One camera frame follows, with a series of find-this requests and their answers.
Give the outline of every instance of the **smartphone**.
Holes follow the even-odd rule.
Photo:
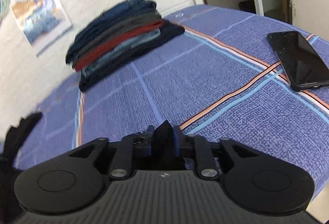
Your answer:
[[[294,91],[329,86],[329,69],[297,31],[268,34]]]

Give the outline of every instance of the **dark blue jeans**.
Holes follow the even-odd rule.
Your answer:
[[[71,63],[79,49],[114,24],[131,16],[155,11],[156,7],[157,3],[151,0],[126,0],[103,12],[76,35],[73,44],[67,51],[66,63]]]

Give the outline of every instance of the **ribbed gray panel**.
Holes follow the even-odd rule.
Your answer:
[[[306,212],[286,217],[250,213],[229,200],[218,183],[193,171],[138,171],[115,181],[89,208],[64,216],[27,213],[17,224],[313,224]]]

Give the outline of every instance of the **bed sheet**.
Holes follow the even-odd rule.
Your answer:
[[[119,141],[169,120],[185,134],[229,137],[305,169],[316,195],[329,178],[329,88],[292,91],[266,36],[297,30],[329,66],[328,42],[271,18],[207,5],[166,18],[185,34],[85,93],[74,74],[39,104],[43,118],[15,166],[27,169],[95,138]]]

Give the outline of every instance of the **silver bolt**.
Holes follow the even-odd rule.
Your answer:
[[[212,176],[216,176],[217,175],[217,171],[211,168],[207,168],[201,171],[201,175],[202,176],[206,176],[208,178],[212,177]]]
[[[111,175],[115,176],[117,178],[121,178],[121,177],[125,176],[126,174],[127,174],[127,171],[125,171],[124,169],[121,169],[121,168],[114,169],[111,172]]]

